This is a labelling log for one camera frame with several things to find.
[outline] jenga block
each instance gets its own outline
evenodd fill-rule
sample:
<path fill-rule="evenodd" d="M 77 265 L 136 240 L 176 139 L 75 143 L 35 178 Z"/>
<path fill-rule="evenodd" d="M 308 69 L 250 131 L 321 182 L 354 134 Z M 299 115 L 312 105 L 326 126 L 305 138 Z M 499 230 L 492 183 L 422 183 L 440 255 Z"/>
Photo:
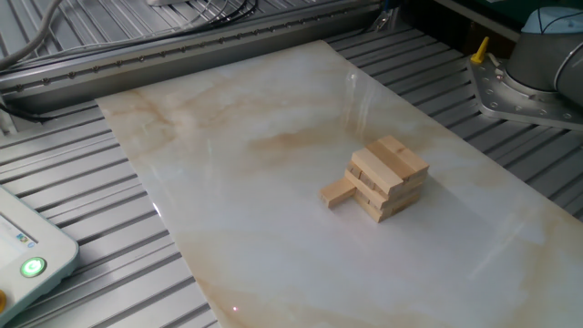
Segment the jenga block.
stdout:
<path fill-rule="evenodd" d="M 354 185 L 346 178 L 342 178 L 322 188 L 320 190 L 320 199 L 329 209 L 331 209 L 349 199 L 355 191 L 356 187 L 354 187 Z"/>
<path fill-rule="evenodd" d="M 400 160 L 407 164 L 416 174 L 421 175 L 422 172 L 429 169 L 429 164 L 427 164 L 423 159 L 413 153 L 410 149 L 405 147 L 399 140 L 393 138 L 392 136 L 386 136 L 377 140 L 391 152 L 393 152 Z"/>
<path fill-rule="evenodd" d="M 399 159 L 391 150 L 387 149 L 380 141 L 375 141 L 371 144 L 366 145 L 378 159 L 384 163 L 389 169 L 396 173 L 399 178 L 403 181 L 408 181 L 409 177 L 415 174 L 415 171 L 411 169 L 404 161 Z"/>
<path fill-rule="evenodd" d="M 397 201 L 393 206 L 387 207 L 384 210 L 377 210 L 375 207 L 368 203 L 368 199 L 359 190 L 357 190 L 353 195 L 354 200 L 356 200 L 356 202 L 363 208 L 363 210 L 365 210 L 376 222 L 381 222 L 382 220 L 406 209 L 418 201 L 419 197 L 420 193 L 417 192 L 407 199 Z"/>
<path fill-rule="evenodd" d="M 353 186 L 358 189 L 358 191 L 362 192 L 366 198 L 371 201 L 375 208 L 381 209 L 384 207 L 384 204 L 388 202 L 388 200 L 381 196 L 381 194 L 373 191 L 367 185 L 365 185 L 362 180 L 355 178 L 354 175 L 348 171 L 348 169 L 344 172 L 344 178 L 349 180 Z"/>
<path fill-rule="evenodd" d="M 387 195 L 403 186 L 403 179 L 399 178 L 369 149 L 355 151 L 352 160 Z"/>
<path fill-rule="evenodd" d="M 380 222 L 391 215 L 389 210 L 387 212 L 381 212 L 368 204 L 368 199 L 363 197 L 363 194 L 358 190 L 354 193 L 353 198 L 376 222 Z"/>
<path fill-rule="evenodd" d="M 403 190 L 391 195 L 391 197 L 389 197 L 389 200 L 384 204 L 382 210 L 385 208 L 392 208 L 395 205 L 397 205 L 397 203 L 400 202 L 401 200 L 411 198 L 413 195 L 420 193 L 422 187 L 423 184 L 418 183 L 412 187 L 406 187 L 406 189 L 404 188 Z"/>
<path fill-rule="evenodd" d="M 351 172 L 357 179 L 361 178 L 361 174 L 363 173 L 363 171 L 351 161 L 348 162 L 346 169 L 348 169 L 348 171 Z"/>
<path fill-rule="evenodd" d="M 369 187 L 371 190 L 373 190 L 376 193 L 378 193 L 379 195 L 381 195 L 384 198 L 384 200 L 388 200 L 389 202 L 394 201 L 395 199 L 399 198 L 400 195 L 406 193 L 407 191 L 409 191 L 412 188 L 417 187 L 417 185 L 422 184 L 423 181 L 425 180 L 425 178 L 427 178 L 427 171 L 424 171 L 422 173 L 422 175 L 417 176 L 414 179 L 410 179 L 409 181 L 407 181 L 407 183 L 404 184 L 402 188 L 400 188 L 399 190 L 394 192 L 389 197 L 389 195 L 385 194 L 384 191 L 382 191 L 376 184 L 374 184 L 373 181 L 370 180 L 366 176 L 366 173 L 362 172 L 362 170 L 356 164 L 354 164 L 352 161 L 350 161 L 348 163 L 347 170 L 349 170 L 349 171 L 352 170 L 353 173 L 355 171 L 360 172 L 360 181 L 362 181 L 365 186 Z M 358 185 L 359 185 L 358 181 L 353 181 L 353 184 L 356 188 L 358 188 Z M 376 197 L 374 195 L 370 195 L 369 199 L 373 199 L 373 205 L 375 205 L 375 206 L 378 204 L 384 203 L 384 202 L 381 202 L 380 200 L 376 201 Z"/>

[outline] gray metal slat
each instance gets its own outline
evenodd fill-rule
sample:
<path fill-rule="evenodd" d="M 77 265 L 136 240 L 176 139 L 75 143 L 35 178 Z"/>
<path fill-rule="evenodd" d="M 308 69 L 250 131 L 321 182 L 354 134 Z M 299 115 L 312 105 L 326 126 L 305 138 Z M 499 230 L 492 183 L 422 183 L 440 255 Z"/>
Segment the gray metal slat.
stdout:
<path fill-rule="evenodd" d="M 177 317 L 180 317 L 181 315 L 184 315 L 206 303 L 207 300 L 202 296 L 198 284 L 194 282 L 164 299 L 151 304 L 145 309 L 133 313 L 129 317 L 110 325 L 110 327 L 161 327 L 165 323 L 171 322 Z M 211 318 L 207 323 L 210 323 L 213 320 L 214 318 Z"/>
<path fill-rule="evenodd" d="M 23 36 L 20 26 L 12 15 L 12 9 L 7 1 L 0 1 L 0 36 L 4 41 L 8 54 L 22 49 L 26 45 L 25 36 Z"/>
<path fill-rule="evenodd" d="M 40 21 L 42 17 L 37 12 L 36 3 L 32 0 L 20 0 L 23 5 L 23 8 L 26 11 L 28 18 L 31 20 L 33 25 L 33 30 L 31 31 L 32 34 L 30 35 L 31 38 L 35 37 L 36 31 L 40 27 Z M 48 51 L 49 54 L 55 54 L 59 51 L 57 48 L 58 41 L 55 38 L 55 34 L 52 31 L 52 25 L 49 27 L 49 31 L 45 39 L 43 40 L 42 47 Z"/>
<path fill-rule="evenodd" d="M 462 120 L 476 116 L 478 113 L 479 109 L 477 100 L 473 98 L 442 113 L 439 113 L 432 118 L 439 122 L 439 124 L 448 128 L 454 126 L 456 123 Z"/>
<path fill-rule="evenodd" d="M 81 39 L 81 44 L 87 45 L 105 41 L 77 1 L 64 0 L 59 6 L 59 11 L 75 35 Z"/>
<path fill-rule="evenodd" d="M 496 162 L 501 166 L 506 167 L 513 161 L 519 159 L 522 156 L 525 156 L 529 151 L 539 147 L 548 140 L 555 138 L 561 132 L 563 132 L 563 130 L 560 128 L 548 128 L 543 133 L 540 133 L 527 142 L 523 143 L 520 147 L 517 147 L 504 156 L 498 158 Z"/>
<path fill-rule="evenodd" d="M 136 197 L 139 197 L 142 194 L 145 194 L 146 191 L 144 190 L 144 188 L 142 188 L 142 186 L 139 184 L 138 179 L 132 179 L 129 181 L 125 181 L 122 183 L 119 183 L 115 186 L 109 187 L 106 190 L 100 190 L 98 192 L 95 193 L 110 193 L 112 191 L 116 191 L 115 193 L 112 194 L 108 194 L 105 197 L 102 197 L 100 199 L 97 200 L 93 200 L 87 204 L 83 204 L 82 206 L 78 206 L 74 209 L 71 210 L 67 210 L 65 212 L 59 212 L 57 215 L 54 216 L 47 216 L 44 214 L 44 212 L 42 212 L 41 214 L 43 214 L 45 216 L 45 218 L 47 218 L 48 220 L 50 220 L 51 222 L 53 222 L 54 224 L 61 224 L 63 222 L 67 222 L 70 220 L 78 220 L 78 218 L 80 217 L 85 217 L 87 216 L 89 213 L 93 213 L 96 211 L 100 211 L 103 209 L 107 209 L 111 206 L 114 206 L 115 204 L 124 202 L 124 201 L 128 201 L 131 199 L 135 199 Z"/>
<path fill-rule="evenodd" d="M 523 181 L 527 181 L 573 149 L 580 147 L 583 135 L 571 131 L 546 144 L 535 153 L 510 166 L 508 170 Z"/>
<path fill-rule="evenodd" d="M 99 33 L 105 37 L 108 42 L 121 41 L 128 39 L 126 32 L 118 25 L 118 22 L 107 12 L 96 0 L 77 0 L 83 7 L 84 12 L 88 15 Z"/>
<path fill-rule="evenodd" d="M 88 156 L 89 154 L 102 151 L 103 149 L 115 147 L 118 144 L 118 141 L 115 140 L 113 134 L 106 134 L 88 139 L 87 142 L 83 142 L 82 145 L 80 144 L 81 143 L 78 142 L 69 145 L 72 147 L 56 149 L 56 151 L 51 151 L 51 154 L 40 154 L 47 155 L 45 159 L 38 159 L 39 156 L 34 156 L 32 158 L 27 158 L 22 161 L 19 160 L 0 167 L 0 171 L 2 171 L 2 173 L 0 173 L 0 182 L 29 175 L 42 169 L 48 169 L 71 160 Z"/>
<path fill-rule="evenodd" d="M 418 38 L 423 35 L 424 34 L 419 32 L 418 30 L 412 29 L 405 31 L 403 33 L 389 35 L 387 37 L 371 41 L 361 46 L 349 47 L 347 49 L 339 51 L 338 53 L 344 58 L 350 60 L 358 56 L 368 56 L 372 52 L 383 52 L 388 47 L 400 46 L 399 44 L 405 41 L 409 41 L 411 39 Z"/>
<path fill-rule="evenodd" d="M 89 327 L 187 279 L 192 279 L 190 272 L 184 261 L 177 259 L 35 327 Z"/>
<path fill-rule="evenodd" d="M 118 256 L 111 261 L 98 265 L 95 268 L 80 273 L 74 272 L 71 276 L 59 283 L 59 285 L 49 294 L 41 296 L 28 309 L 33 309 L 40 305 L 44 306 L 45 303 L 49 304 L 51 302 L 58 302 L 59 304 L 66 303 L 63 299 L 55 301 L 57 298 L 61 298 L 64 295 L 67 295 L 70 300 L 74 300 L 75 297 L 71 298 L 68 296 L 70 295 L 68 293 L 77 292 L 81 288 L 86 289 L 85 294 L 91 293 L 91 291 L 101 290 L 110 284 L 108 282 L 119 280 L 119 278 L 116 277 L 120 277 L 120 273 L 123 273 L 123 271 L 129 273 L 138 272 L 151 263 L 164 259 L 176 251 L 176 246 L 170 236 L 162 237 L 133 251 Z M 102 283 L 94 285 L 92 289 L 87 292 L 87 288 L 89 288 L 87 286 L 97 281 Z"/>
<path fill-rule="evenodd" d="M 97 108 L 97 106 L 95 106 L 89 110 L 67 115 L 63 118 L 50 120 L 42 126 L 38 125 L 34 128 L 24 130 L 15 135 L 3 136 L 0 138 L 0 160 L 4 162 L 3 158 L 5 156 L 5 150 L 10 147 L 21 145 L 22 143 L 33 140 L 46 138 L 51 135 L 66 133 L 65 131 L 68 129 L 102 118 L 103 115 L 101 114 L 101 111 L 99 108 Z M 49 145 L 52 146 L 53 144 L 54 142 L 52 141 L 46 141 L 46 147 L 49 147 Z"/>
<path fill-rule="evenodd" d="M 499 119 L 489 118 L 485 115 L 478 115 L 450 128 L 450 130 L 459 138 L 468 138 L 476 132 L 492 127 L 498 122 Z"/>
<path fill-rule="evenodd" d="M 114 0 L 95 0 L 98 1 L 111 16 L 111 18 L 118 24 L 119 28 L 124 31 L 126 38 L 142 36 L 139 28 L 131 17 L 123 11 L 122 8 Z"/>
<path fill-rule="evenodd" d="M 582 220 L 583 214 L 580 214 L 583 209 L 583 194 L 574 198 L 566 207 L 565 210 L 571 215 L 577 215 L 577 219 Z"/>
<path fill-rule="evenodd" d="M 404 66 L 405 64 L 411 64 L 415 61 L 418 61 L 424 57 L 431 56 L 433 54 L 446 51 L 447 46 L 444 44 L 432 44 L 430 46 L 426 46 L 410 53 L 402 54 L 400 56 L 396 56 L 393 58 L 382 60 L 378 63 L 374 63 L 367 67 L 361 67 L 361 70 L 374 77 L 376 75 L 380 75 L 382 73 L 388 72 L 391 69 Z"/>
<path fill-rule="evenodd" d="M 10 181 L 4 187 L 16 196 L 41 190 L 47 186 L 65 182 L 94 169 L 104 168 L 113 163 L 128 160 L 120 147 L 108 149 L 57 167 Z"/>
<path fill-rule="evenodd" d="M 444 93 L 441 96 L 417 104 L 417 108 L 429 116 L 438 115 L 445 108 L 450 108 L 456 104 L 474 97 L 474 88 L 472 85 L 464 85 L 455 90 Z"/>
<path fill-rule="evenodd" d="M 458 51 L 450 49 L 443 53 L 417 60 L 403 67 L 392 69 L 374 78 L 387 86 L 391 83 L 396 83 L 402 78 L 414 77 L 416 74 L 419 74 L 426 69 L 438 67 L 439 65 L 458 59 L 461 56 L 462 54 Z"/>
<path fill-rule="evenodd" d="M 186 3 L 182 3 L 182 4 L 174 4 L 172 5 L 172 7 L 177 10 L 181 15 L 184 16 L 184 18 L 186 18 L 186 22 L 190 22 L 192 21 L 195 17 L 199 17 L 199 11 L 192 8 L 191 6 L 187 5 Z M 197 19 L 197 23 L 198 22 L 205 22 L 207 21 L 206 19 L 204 19 L 203 17 L 199 17 Z"/>
<path fill-rule="evenodd" d="M 401 94 L 407 90 L 413 90 L 417 87 L 432 83 L 444 77 L 453 75 L 456 72 L 461 72 L 465 69 L 466 59 L 460 59 L 440 65 L 435 68 L 428 69 L 424 72 L 408 77 L 404 80 L 391 83 L 387 85 L 394 93 Z"/>
<path fill-rule="evenodd" d="M 154 213 L 156 213 L 156 211 L 152 206 L 152 201 L 148 196 L 143 196 L 137 200 L 132 200 L 125 204 L 116 206 L 113 209 L 84 218 L 79 222 L 74 222 L 71 225 L 61 228 L 61 230 L 71 238 L 81 242 L 88 237 L 122 226 L 124 223 L 130 222 L 136 218 L 147 215 L 153 216 L 155 215 Z"/>
<path fill-rule="evenodd" d="M 171 13 L 166 7 L 153 6 L 152 10 L 154 10 L 156 14 L 158 14 L 160 18 L 162 18 L 164 22 L 166 22 L 166 24 L 171 27 L 177 27 L 181 24 L 179 17 L 177 17 L 176 14 Z"/>
<path fill-rule="evenodd" d="M 414 106 L 418 106 L 419 104 L 424 103 L 427 99 L 451 90 L 454 87 L 461 86 L 467 83 L 469 80 L 469 72 L 463 71 L 435 81 L 427 86 L 419 87 L 415 90 L 408 90 L 408 92 L 404 94 L 398 93 L 398 95 Z"/>
<path fill-rule="evenodd" d="M 356 36 L 349 36 L 345 39 L 332 42 L 330 46 L 336 51 L 343 51 L 349 47 L 355 47 L 363 45 L 367 42 L 371 42 L 377 39 L 381 39 L 387 36 L 395 35 L 397 33 L 402 33 L 404 31 L 410 30 L 411 27 L 405 24 L 397 24 L 394 31 L 383 31 L 383 32 L 366 32 L 363 34 L 358 34 Z"/>
<path fill-rule="evenodd" d="M 220 328 L 219 323 L 212 311 L 206 311 L 187 322 L 178 326 L 179 328 Z"/>
<path fill-rule="evenodd" d="M 148 35 L 152 31 L 144 24 L 142 19 L 138 18 L 136 12 L 131 7 L 126 6 L 123 0 L 109 0 L 111 11 L 124 23 L 127 30 L 134 37 Z"/>
<path fill-rule="evenodd" d="M 72 179 L 54 187 L 41 190 L 23 197 L 22 201 L 34 209 L 46 210 L 44 208 L 47 206 L 59 204 L 65 200 L 84 195 L 92 190 L 104 188 L 117 181 L 133 179 L 135 177 L 136 172 L 131 168 L 129 162 L 124 162 L 111 168 L 102 169 L 81 178 Z"/>
<path fill-rule="evenodd" d="M 71 152 L 75 152 L 85 147 L 96 145 L 99 142 L 106 141 L 112 138 L 114 138 L 113 133 L 106 133 L 93 138 L 83 139 L 81 141 L 68 144 L 66 146 L 59 147 L 53 150 L 45 151 L 38 155 L 29 156 L 24 159 L 13 161 L 10 162 L 9 164 L 0 165 L 0 175 L 6 174 L 7 172 L 13 171 L 15 169 L 24 169 L 43 161 L 50 161 L 54 158 L 63 157 Z"/>
<path fill-rule="evenodd" d="M 25 311 L 20 313 L 19 318 L 14 323 L 32 322 L 37 318 L 45 316 L 47 313 L 54 313 L 66 307 L 73 307 L 76 302 L 86 302 L 87 298 L 97 298 L 100 294 L 114 292 L 110 291 L 112 286 L 178 253 L 179 251 L 176 249 L 176 246 L 170 244 L 128 265 L 116 268 L 106 274 L 78 283 L 77 285 L 71 285 L 70 282 L 64 280 L 51 292 L 51 295 L 39 300 L 40 302 L 33 303 Z"/>
<path fill-rule="evenodd" d="M 360 33 L 361 33 L 361 30 L 354 30 L 354 31 L 342 33 L 342 34 L 339 34 L 336 36 L 330 36 L 330 37 L 325 38 L 323 40 L 331 46 L 335 42 L 344 40 L 344 39 L 352 37 L 352 36 L 358 36 Z"/>
<path fill-rule="evenodd" d="M 350 60 L 357 67 L 364 67 L 367 65 L 371 65 L 375 62 L 380 60 L 386 60 L 393 56 L 398 56 L 403 53 L 407 53 L 410 51 L 415 51 L 418 48 L 423 46 L 431 45 L 435 43 L 435 39 L 430 36 L 421 36 L 417 38 L 413 38 L 411 40 L 405 41 L 402 44 L 398 44 L 395 46 L 389 46 L 387 48 L 373 51 L 369 54 L 358 56 Z"/>
<path fill-rule="evenodd" d="M 481 152 L 486 152 L 497 144 L 501 144 L 507 139 L 514 139 L 514 136 L 531 128 L 528 123 L 508 121 L 499 126 L 488 130 L 487 133 L 481 134 L 469 140 L 470 145 L 474 146 Z"/>
<path fill-rule="evenodd" d="M 579 150 L 554 168 L 529 183 L 545 197 L 550 197 L 566 186 L 573 177 L 583 174 L 583 151 Z"/>
<path fill-rule="evenodd" d="M 526 131 L 525 133 L 521 134 L 520 136 L 516 136 L 515 138 L 512 138 L 511 140 L 506 142 L 504 145 L 500 145 L 500 146 L 496 147 L 496 149 L 493 149 L 492 151 L 488 152 L 487 155 L 489 158 L 491 158 L 493 160 L 498 160 L 501 157 L 503 157 L 504 155 L 506 155 L 507 153 L 511 152 L 512 150 L 517 149 L 520 146 L 524 145 L 530 139 L 535 138 L 536 136 L 540 135 L 541 133 L 544 133 L 548 129 L 550 129 L 550 128 L 543 127 L 543 126 L 537 126 L 529 131 Z"/>
<path fill-rule="evenodd" d="M 577 181 L 553 199 L 558 206 L 565 208 L 578 195 L 583 194 L 583 179 L 581 177 L 576 177 L 576 179 Z"/>
<path fill-rule="evenodd" d="M 162 233 L 168 232 L 160 216 L 147 218 L 95 241 L 79 246 L 79 266 L 83 267 L 97 261 L 102 261 L 112 254 L 116 254 L 141 242 L 148 241 Z"/>
<path fill-rule="evenodd" d="M 138 19 L 150 32 L 161 31 L 170 26 L 159 15 L 154 13 L 145 1 L 122 0 L 123 4 L 136 13 Z"/>
<path fill-rule="evenodd" d="M 212 4 L 207 6 L 207 4 L 202 4 L 201 2 L 198 1 L 191 1 L 190 3 L 192 4 L 193 7 L 196 8 L 196 10 L 198 10 L 199 13 L 202 12 L 200 22 L 209 21 L 219 13 L 219 10 L 216 9 Z"/>
<path fill-rule="evenodd" d="M 35 4 L 44 15 L 44 12 L 50 5 L 51 1 L 52 0 L 35 0 Z M 53 36 L 55 37 L 56 41 L 63 49 L 69 49 L 74 46 L 81 46 L 81 42 L 77 38 L 75 31 L 73 31 L 73 28 L 71 28 L 69 23 L 66 21 L 62 12 L 58 10 L 55 11 L 50 28 L 54 32 Z"/>
<path fill-rule="evenodd" d="M 28 141 L 18 145 L 18 147 L 9 147 L 0 150 L 0 165 L 5 165 L 11 161 L 24 159 L 36 154 L 42 154 L 49 150 L 78 142 L 84 138 L 93 138 L 108 132 L 111 132 L 111 130 L 104 119 L 69 128 L 59 133 Z"/>

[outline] yellow part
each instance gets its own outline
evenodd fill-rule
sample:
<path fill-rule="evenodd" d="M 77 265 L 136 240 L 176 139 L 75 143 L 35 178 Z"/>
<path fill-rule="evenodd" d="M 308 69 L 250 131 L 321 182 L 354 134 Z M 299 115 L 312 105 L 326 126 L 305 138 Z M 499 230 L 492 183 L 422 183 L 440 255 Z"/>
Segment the yellow part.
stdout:
<path fill-rule="evenodd" d="M 0 313 L 2 313 L 5 307 L 6 307 L 6 294 L 2 292 L 2 290 L 0 290 Z"/>
<path fill-rule="evenodd" d="M 470 58 L 472 63 L 482 64 L 484 61 L 484 55 L 486 54 L 486 49 L 488 48 L 488 40 L 490 40 L 490 38 L 486 36 L 484 41 L 482 41 L 480 48 L 477 49 L 477 52 L 472 55 L 472 58 Z"/>

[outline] cable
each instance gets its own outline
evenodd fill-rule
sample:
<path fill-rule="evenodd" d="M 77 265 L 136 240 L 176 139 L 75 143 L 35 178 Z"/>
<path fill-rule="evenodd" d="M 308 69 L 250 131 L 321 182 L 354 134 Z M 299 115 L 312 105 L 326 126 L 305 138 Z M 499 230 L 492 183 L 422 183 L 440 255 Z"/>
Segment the cable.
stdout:
<path fill-rule="evenodd" d="M 92 52 L 92 51 L 97 51 L 97 50 L 108 50 L 108 49 L 112 49 L 115 47 L 121 47 L 121 46 L 134 46 L 135 44 L 138 44 L 138 43 L 150 41 L 150 39 L 152 39 L 152 38 L 161 37 L 167 33 L 172 33 L 172 32 L 178 33 L 180 29 L 183 29 L 186 26 L 191 26 L 197 20 L 199 20 L 199 18 L 202 16 L 202 14 L 205 11 L 207 11 L 207 8 L 209 7 L 211 2 L 212 2 L 212 0 L 209 0 L 207 5 L 202 9 L 202 11 L 200 11 L 200 13 L 196 17 L 194 17 L 193 19 L 191 19 L 187 23 L 182 24 L 182 25 L 177 26 L 177 27 L 166 28 L 166 29 L 163 29 L 163 30 L 160 30 L 157 32 L 150 33 L 150 34 L 145 35 L 145 36 L 136 36 L 136 37 L 130 38 L 128 40 L 120 40 L 120 41 L 112 41 L 112 42 L 100 43 L 100 44 L 89 44 L 89 45 L 75 46 L 75 47 L 69 48 L 67 50 L 60 51 L 60 52 L 53 54 L 53 55 L 41 56 L 41 57 L 21 61 L 15 65 L 13 65 L 13 67 L 20 67 L 22 65 L 31 64 L 31 63 L 35 63 L 38 61 L 45 61 L 48 59 L 60 58 L 62 56 L 80 55 L 80 54 L 84 54 L 87 52 Z M 225 10 L 225 8 L 227 7 L 227 4 L 229 2 L 230 2 L 229 0 L 225 1 L 225 4 L 221 8 L 221 10 L 214 17 L 212 17 L 209 20 L 209 22 L 203 24 L 202 26 L 209 25 L 220 14 L 222 14 L 222 12 Z M 200 26 L 193 26 L 193 27 L 185 28 L 184 31 L 189 31 L 190 29 L 197 28 L 197 27 L 200 27 Z"/>
<path fill-rule="evenodd" d="M 145 42 L 157 41 L 157 40 L 161 40 L 161 39 L 164 39 L 164 38 L 167 38 L 170 36 L 182 36 L 182 35 L 186 35 L 186 34 L 190 34 L 190 33 L 201 33 L 201 32 L 210 31 L 211 29 L 234 23 L 237 20 L 248 16 L 249 14 L 253 14 L 256 11 L 258 4 L 259 4 L 256 1 L 254 6 L 250 10 L 248 10 L 242 14 L 241 12 L 243 11 L 243 9 L 247 5 L 247 3 L 249 3 L 249 0 L 245 0 L 243 2 L 243 4 L 240 5 L 238 8 L 236 8 L 232 13 L 230 13 L 230 14 L 228 14 L 220 19 L 217 19 L 217 17 L 219 17 L 224 12 L 225 8 L 227 7 L 228 3 L 230 2 L 229 0 L 227 0 L 227 1 L 225 1 L 225 4 L 221 8 L 221 10 L 214 17 L 212 17 L 211 20 L 209 20 L 205 24 L 199 25 L 199 26 L 189 27 L 189 28 L 186 28 L 186 29 L 180 31 L 180 29 L 183 28 L 184 26 L 190 26 L 196 20 L 198 20 L 200 18 L 200 16 L 202 15 L 202 13 L 204 13 L 207 10 L 207 8 L 210 5 L 210 2 L 212 2 L 212 0 L 208 1 L 205 8 L 200 12 L 200 14 L 197 17 L 195 17 L 195 19 L 190 20 L 188 23 L 185 23 L 182 26 L 168 28 L 168 29 L 165 29 L 162 31 L 154 32 L 154 33 L 147 35 L 147 36 L 138 36 L 138 37 L 135 37 L 135 38 L 132 38 L 129 40 L 115 41 L 115 42 L 110 42 L 110 43 L 106 43 L 106 44 L 92 44 L 92 45 L 76 46 L 74 48 L 69 48 L 67 50 L 58 52 L 58 53 L 53 54 L 53 55 L 42 56 L 42 57 L 38 57 L 38 58 L 33 58 L 33 59 L 21 61 L 21 62 L 17 63 L 16 65 L 14 65 L 13 68 L 18 68 L 18 67 L 21 67 L 23 65 L 29 65 L 32 63 L 40 62 L 40 61 L 46 61 L 49 59 L 61 58 L 64 56 L 84 55 L 85 53 L 105 51 L 105 50 L 120 48 L 123 46 L 136 46 L 136 45 L 139 45 L 139 44 L 142 44 Z"/>
<path fill-rule="evenodd" d="M 43 15 L 43 20 L 40 22 L 40 27 L 36 32 L 36 36 L 32 40 L 30 40 L 26 44 L 26 46 L 16 51 L 14 54 L 8 55 L 5 58 L 0 59 L 0 71 L 12 66 L 18 60 L 26 57 L 28 54 L 35 51 L 35 49 L 43 42 L 45 36 L 48 34 L 48 28 L 51 24 L 53 14 L 55 13 L 61 1 L 63 0 L 53 0 L 50 3 L 45 14 Z"/>
<path fill-rule="evenodd" d="M 538 14 L 538 26 L 540 27 L 540 35 L 545 34 L 545 32 L 543 32 L 543 21 L 540 19 L 540 7 L 542 6 L 542 0 L 538 0 L 538 10 L 537 10 L 537 14 Z"/>
<path fill-rule="evenodd" d="M 553 86 L 555 87 L 555 90 L 558 90 L 558 78 L 561 75 L 561 72 L 563 71 L 563 69 L 565 68 L 565 65 L 568 63 L 569 60 L 571 60 L 571 58 L 581 49 L 583 48 L 583 42 L 581 42 L 578 46 L 576 46 L 573 50 L 571 50 L 568 55 L 565 57 L 565 60 L 563 60 L 563 63 L 561 64 L 561 66 L 558 68 L 557 73 L 555 74 L 555 81 L 553 82 Z"/>
<path fill-rule="evenodd" d="M 17 109 L 11 109 L 8 106 L 5 106 L 3 103 L 0 102 L 0 109 L 2 109 L 3 111 L 5 111 L 6 113 L 15 116 L 17 118 L 21 118 L 24 120 L 27 120 L 29 122 L 33 122 L 33 123 L 45 123 L 53 118 L 47 118 L 47 117 L 39 117 L 37 115 L 32 115 L 26 112 L 23 112 L 21 110 L 17 110 Z"/>
<path fill-rule="evenodd" d="M 576 16 L 576 15 L 581 15 L 581 14 L 583 14 L 583 11 L 580 11 L 580 12 L 578 12 L 578 13 L 575 13 L 575 14 L 564 15 L 564 16 L 561 16 L 561 17 L 559 17 L 559 18 L 555 18 L 555 19 L 553 19 L 553 20 L 552 20 L 550 23 L 548 23 L 548 24 L 547 24 L 547 26 L 545 26 L 545 28 L 543 28 L 543 21 L 542 21 L 542 18 L 540 17 L 540 9 L 541 9 L 541 6 L 542 6 L 542 0 L 538 0 L 538 10 L 537 10 L 537 15 L 538 15 L 538 26 L 540 27 L 540 35 L 544 35 L 544 34 L 545 34 L 545 32 L 547 31 L 547 29 L 548 29 L 548 28 L 549 28 L 551 25 L 555 24 L 557 21 L 559 21 L 559 20 L 561 20 L 561 19 L 570 18 L 570 17 Z"/>
<path fill-rule="evenodd" d="M 547 26 L 545 26 L 545 28 L 543 28 L 543 31 L 541 32 L 541 35 L 544 35 L 544 34 L 545 34 L 545 31 L 547 31 L 547 28 L 548 28 L 549 26 L 553 25 L 554 23 L 556 23 L 557 21 L 559 21 L 559 20 L 561 20 L 561 19 L 565 19 L 565 18 L 570 18 L 570 17 L 576 16 L 576 15 L 581 15 L 581 14 L 583 14 L 583 11 L 580 11 L 580 12 L 578 12 L 578 13 L 576 13 L 576 14 L 571 14 L 571 15 L 564 15 L 564 16 L 562 16 L 562 17 L 559 17 L 559 18 L 555 18 L 555 19 L 553 19 L 553 20 L 552 20 L 550 23 L 548 23 L 548 24 L 547 24 Z"/>

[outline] metal bracket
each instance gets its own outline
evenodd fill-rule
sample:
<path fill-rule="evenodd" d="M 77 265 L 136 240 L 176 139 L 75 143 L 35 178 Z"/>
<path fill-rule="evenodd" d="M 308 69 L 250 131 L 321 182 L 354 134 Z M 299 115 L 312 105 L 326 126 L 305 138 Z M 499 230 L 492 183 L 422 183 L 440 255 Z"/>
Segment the metal bracket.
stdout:
<path fill-rule="evenodd" d="M 583 131 L 583 108 L 558 92 L 526 87 L 510 77 L 504 65 L 495 67 L 487 59 L 482 64 L 472 63 L 468 59 L 467 67 L 477 88 L 480 111 L 484 115 Z"/>
<path fill-rule="evenodd" d="M 374 20 L 374 30 L 376 32 L 384 31 L 387 29 L 393 31 L 399 17 L 399 9 L 400 7 L 396 7 L 389 9 L 389 11 L 382 11 L 381 14 L 376 17 L 376 20 Z"/>

